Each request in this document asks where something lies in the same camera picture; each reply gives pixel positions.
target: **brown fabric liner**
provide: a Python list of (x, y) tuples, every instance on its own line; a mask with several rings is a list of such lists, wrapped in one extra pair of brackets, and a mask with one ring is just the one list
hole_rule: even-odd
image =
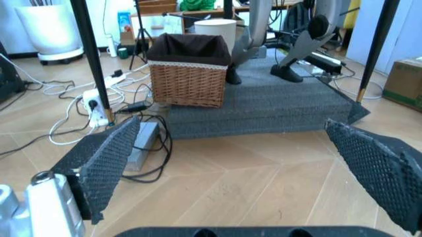
[(222, 36), (162, 34), (147, 52), (153, 61), (227, 66), (231, 57)]

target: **textured rubber pad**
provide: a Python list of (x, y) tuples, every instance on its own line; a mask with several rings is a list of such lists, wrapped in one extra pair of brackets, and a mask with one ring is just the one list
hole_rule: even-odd
[(139, 119), (84, 137), (51, 170), (66, 175), (84, 220), (97, 224), (120, 180)]
[(328, 120), (325, 130), (349, 169), (392, 221), (415, 233), (422, 214), (422, 154), (405, 142)]

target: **white cylindrical container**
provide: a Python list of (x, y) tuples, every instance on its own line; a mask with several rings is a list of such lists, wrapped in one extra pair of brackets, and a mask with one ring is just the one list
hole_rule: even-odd
[(65, 5), (17, 7), (16, 13), (40, 54), (65, 53), (81, 47), (78, 29)]
[(223, 36), (231, 55), (236, 40), (236, 21), (211, 19), (195, 22), (195, 33), (199, 35)]
[(117, 57), (117, 52), (116, 52), (116, 47), (114, 46), (113, 36), (106, 35), (106, 38), (107, 38), (107, 44), (108, 44), (107, 53), (113, 58)]

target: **power adapter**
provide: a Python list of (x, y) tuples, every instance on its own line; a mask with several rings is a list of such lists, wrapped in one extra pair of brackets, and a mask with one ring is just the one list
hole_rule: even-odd
[(133, 104), (128, 105), (127, 107), (121, 109), (119, 111), (120, 114), (132, 114), (136, 112), (141, 112), (143, 110), (148, 109), (149, 106), (145, 104), (145, 101), (135, 102)]

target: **cardboard box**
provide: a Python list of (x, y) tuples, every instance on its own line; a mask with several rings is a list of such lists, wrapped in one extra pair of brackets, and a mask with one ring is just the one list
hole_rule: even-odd
[(422, 112), (422, 57), (396, 61), (382, 96)]
[(133, 32), (120, 32), (120, 43), (122, 45), (134, 45), (135, 37), (133, 37)]

